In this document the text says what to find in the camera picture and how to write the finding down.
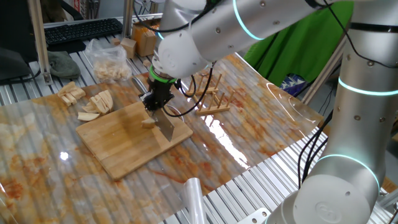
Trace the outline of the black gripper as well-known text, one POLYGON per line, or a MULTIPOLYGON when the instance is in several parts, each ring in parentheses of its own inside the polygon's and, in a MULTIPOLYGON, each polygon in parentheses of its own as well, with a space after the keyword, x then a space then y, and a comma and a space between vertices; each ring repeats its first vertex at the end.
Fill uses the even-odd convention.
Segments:
POLYGON ((167 103, 174 98, 174 94, 170 91, 172 83, 151 79, 147 79, 147 83, 149 84, 149 93, 141 95, 141 101, 147 110, 155 111, 155 106, 165 108, 167 103))

